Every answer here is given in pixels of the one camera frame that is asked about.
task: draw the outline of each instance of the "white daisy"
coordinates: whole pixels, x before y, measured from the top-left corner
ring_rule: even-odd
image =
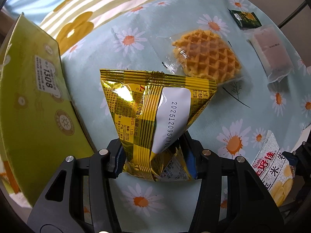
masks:
[[[218,149],[220,157],[234,158],[236,156],[244,156],[245,151],[243,146],[248,145],[248,137],[246,134],[251,130],[251,126],[241,131],[243,120],[233,122],[228,130],[226,127],[222,128],[223,133],[217,136],[217,140],[224,143],[225,146]]]
[[[264,139],[265,139],[266,131],[262,128],[259,128],[259,130],[256,129],[256,133],[253,133],[253,135],[254,135],[252,137],[253,138],[252,143],[254,143],[253,148],[255,148],[255,147],[260,148],[262,146]]]
[[[145,195],[142,195],[142,189],[140,185],[136,184],[136,190],[131,186],[128,186],[130,193],[127,191],[122,191],[125,197],[122,197],[121,200],[125,202],[124,206],[129,209],[129,211],[135,210],[135,214],[139,214],[141,211],[145,213],[146,216],[150,217],[150,211],[158,212],[157,209],[165,209],[165,205],[157,200],[163,199],[162,195],[151,195],[152,187],[149,187]]]
[[[249,8],[252,10],[252,9],[256,8],[256,6],[253,3],[251,3]]]
[[[301,135],[304,129],[307,128],[307,125],[305,123],[300,123],[299,127],[300,127],[300,135]]]
[[[300,70],[300,68],[303,68],[304,71],[304,76],[306,74],[310,75],[310,71],[307,69],[306,65],[304,64],[303,60],[301,59],[300,55],[298,54],[298,52],[295,52],[295,55],[299,57],[299,60],[297,61],[297,65],[298,65],[298,70]]]
[[[272,108],[274,109],[274,113],[276,113],[276,116],[279,116],[279,113],[281,112],[281,115],[283,116],[283,109],[285,109],[286,105],[284,93],[274,84],[271,85],[271,91],[272,95],[270,98],[273,100]]]
[[[171,4],[171,1],[162,1],[162,2],[157,2],[157,3],[154,3],[153,6],[162,6],[162,7],[165,7],[167,5]]]
[[[147,7],[149,7],[149,5],[145,4],[145,5],[140,5],[136,8],[131,9],[130,11],[128,11],[127,13],[125,13],[125,15],[127,15],[128,17],[133,15],[133,14],[139,14],[139,12],[141,10],[145,10]]]
[[[79,41],[66,52],[66,56],[68,57],[68,59],[71,59],[72,55],[74,55],[74,53],[76,53],[77,50],[83,46],[84,42],[85,42],[85,39]]]
[[[114,47],[117,47],[115,52],[118,52],[118,51],[124,49],[123,56],[125,57],[126,54],[128,53],[128,48],[130,48],[132,52],[134,52],[134,47],[137,50],[143,50],[144,46],[138,42],[146,42],[147,41],[146,38],[140,37],[145,32],[140,32],[140,33],[136,34],[137,31],[138,31],[138,28],[135,28],[133,31],[132,31],[132,28],[129,28],[128,32],[122,31],[122,34],[119,34],[116,32],[116,36],[117,36],[118,40],[114,41],[114,43],[115,43]]]
[[[301,113],[306,114],[306,118],[308,117],[308,114],[311,113],[311,95],[305,96],[304,99],[302,99],[301,106]]]
[[[244,0],[229,0],[229,2],[235,7],[242,11],[248,11],[247,4],[243,3]]]
[[[106,101],[106,97],[105,97],[105,93],[104,93],[104,90],[103,90],[103,86],[101,85],[101,83],[100,83],[100,87],[99,87],[98,90],[103,93],[103,101],[102,101],[102,103],[100,105],[100,108],[105,110],[105,115],[107,116],[107,115],[110,114],[110,110],[109,110],[109,107],[108,107],[108,104],[107,104],[107,101]]]
[[[225,36],[227,34],[225,32],[230,32],[228,29],[226,29],[228,26],[225,22],[222,22],[220,18],[217,16],[214,16],[213,20],[211,17],[207,14],[203,14],[203,17],[200,17],[200,19],[197,21],[197,23],[207,25],[210,29],[222,32]]]

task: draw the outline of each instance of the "floral bedsheet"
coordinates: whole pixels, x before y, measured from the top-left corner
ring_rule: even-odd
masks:
[[[248,0],[155,0],[98,27],[64,53],[67,87],[98,150],[118,137],[100,85],[99,69],[168,73],[162,62],[172,47],[159,45],[158,38],[169,38],[202,26],[230,42],[249,76],[219,87],[190,127],[192,138],[219,156],[242,155],[250,163],[268,130],[274,133],[282,149],[294,147],[302,130],[311,122],[310,74],[296,50],[277,30],[295,69],[280,83],[267,85],[256,52],[228,9],[255,12],[263,25],[274,24]],[[200,183],[200,180],[150,182],[122,173],[110,181],[122,230],[188,231]],[[223,218],[225,179],[221,207]]]

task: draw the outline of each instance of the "striped fabric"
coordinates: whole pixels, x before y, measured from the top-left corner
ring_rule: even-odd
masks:
[[[62,55],[101,25],[125,12],[134,13],[151,1],[154,0],[65,0],[39,26],[58,41]]]

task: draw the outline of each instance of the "plastic packaging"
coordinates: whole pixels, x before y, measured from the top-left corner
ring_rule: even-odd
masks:
[[[294,66],[273,25],[264,25],[249,33],[249,41],[265,69],[268,83],[280,82]]]
[[[154,71],[103,69],[100,74],[127,156],[125,171],[146,180],[189,179],[174,142],[205,109],[215,81]]]
[[[244,12],[238,10],[229,10],[229,12],[238,27],[242,30],[254,29],[262,26],[254,12]]]
[[[283,156],[272,131],[267,132],[252,167],[277,206],[281,206],[293,186],[294,172]]]
[[[242,66],[228,41],[211,30],[196,29],[158,39],[168,46],[163,65],[172,74],[212,79],[217,85],[242,78]]]

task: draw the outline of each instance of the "wall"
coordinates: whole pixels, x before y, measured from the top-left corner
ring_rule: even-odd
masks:
[[[276,24],[280,24],[304,0],[249,0],[265,12]],[[306,64],[311,64],[311,9],[304,8],[292,21],[282,28],[282,32],[296,48]]]

